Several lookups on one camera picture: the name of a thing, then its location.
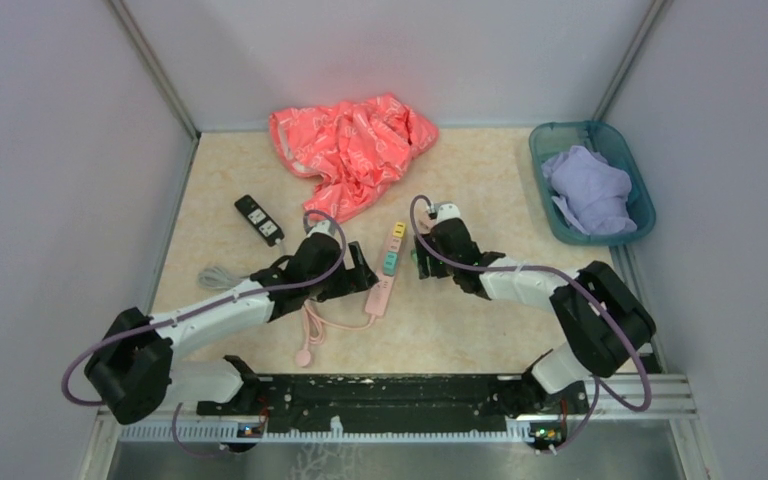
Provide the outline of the pink power strip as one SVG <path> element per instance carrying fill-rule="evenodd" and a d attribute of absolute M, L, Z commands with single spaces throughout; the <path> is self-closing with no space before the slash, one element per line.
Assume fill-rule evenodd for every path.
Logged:
<path fill-rule="evenodd" d="M 370 317 L 372 317 L 373 319 L 379 319 L 379 318 L 383 318 L 385 316 L 385 313 L 386 313 L 386 310 L 387 310 L 387 306 L 388 306 L 388 303 L 389 303 L 389 299 L 390 299 L 390 296 L 391 296 L 391 293 L 392 293 L 392 290 L 393 290 L 393 287 L 394 287 L 394 284 L 395 284 L 396 276 L 397 276 L 397 273 L 398 273 L 399 262 L 400 262 L 400 259 L 401 259 L 401 256 L 402 256 L 402 247 L 403 247 L 403 243 L 404 243 L 405 236 L 406 236 L 406 233 L 407 233 L 407 229 L 406 229 L 406 233 L 405 233 L 404 237 L 401 238 L 402 239 L 402 245 L 401 245 L 400 252 L 398 253 L 399 254 L 399 262 L 398 262 L 398 267 L 397 267 L 396 275 L 394 277 L 390 277 L 390 276 L 386 276 L 386 275 L 383 274 L 383 272 L 382 272 L 382 263 L 384 261 L 386 253 L 388 252 L 387 251 L 387 246 L 389 244 L 389 241 L 390 241 L 390 239 L 392 237 L 394 237 L 392 235 L 392 230 L 393 230 L 393 228 L 391 229 L 390 234 L 387 237 L 387 239 L 384 241 L 384 244 L 383 244 L 383 247 L 382 247 L 382 253 L 381 253 L 381 256 L 380 256 L 380 259 L 379 259 L 379 262 L 378 262 L 378 265 L 377 265 L 377 268 L 376 268 L 376 271 L 375 271 L 377 276 L 378 276 L 378 278 L 379 278 L 379 282 L 369 291 L 369 294 L 368 294 L 368 297 L 367 297 L 367 301 L 366 301 L 366 304 L 365 304 L 365 312 Z"/>

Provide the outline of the teal plug adapter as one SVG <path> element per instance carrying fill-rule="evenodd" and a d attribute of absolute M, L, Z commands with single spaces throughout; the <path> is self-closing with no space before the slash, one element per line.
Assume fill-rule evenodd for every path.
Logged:
<path fill-rule="evenodd" d="M 397 272 L 399 254 L 394 251 L 388 251 L 382 263 L 382 272 L 386 276 L 394 277 Z"/>

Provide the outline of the beige pink plug adapter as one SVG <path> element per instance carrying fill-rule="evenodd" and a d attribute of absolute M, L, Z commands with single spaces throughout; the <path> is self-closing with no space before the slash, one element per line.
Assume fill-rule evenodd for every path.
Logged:
<path fill-rule="evenodd" d="M 402 239 L 398 237 L 392 237 L 387 246 L 388 252 L 399 253 L 402 245 Z"/>

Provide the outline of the yellow plug adapter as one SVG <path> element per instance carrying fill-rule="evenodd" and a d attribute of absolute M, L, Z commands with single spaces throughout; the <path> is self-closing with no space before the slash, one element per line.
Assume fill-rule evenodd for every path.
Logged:
<path fill-rule="evenodd" d="M 406 233 L 407 226 L 403 222 L 397 222 L 392 230 L 392 235 L 396 238 L 403 238 Z"/>

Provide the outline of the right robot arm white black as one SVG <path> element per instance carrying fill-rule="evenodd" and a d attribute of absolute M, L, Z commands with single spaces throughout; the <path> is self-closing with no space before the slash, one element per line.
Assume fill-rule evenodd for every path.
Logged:
<path fill-rule="evenodd" d="M 634 365 L 643 387 L 644 401 L 635 408 L 647 408 L 652 386 L 639 350 L 656 326 L 610 265 L 593 261 L 567 273 L 482 251 L 459 218 L 437 221 L 415 243 L 431 275 L 451 277 L 464 293 L 555 315 L 564 341 L 526 369 L 523 398 L 529 408 L 548 412 L 566 387 L 590 377 L 602 381 L 626 363 Z"/>

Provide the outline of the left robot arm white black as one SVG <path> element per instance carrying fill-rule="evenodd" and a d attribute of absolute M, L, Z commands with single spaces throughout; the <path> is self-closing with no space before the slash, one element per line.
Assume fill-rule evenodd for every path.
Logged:
<path fill-rule="evenodd" d="M 188 402 L 224 404 L 245 414 L 257 406 L 260 388 L 244 362 L 236 356 L 191 362 L 188 355 L 308 302 L 366 292 L 378 281 L 358 243 L 312 233 L 294 254 L 207 300 L 154 316 L 138 308 L 121 312 L 91 352 L 84 375 L 121 425 Z"/>

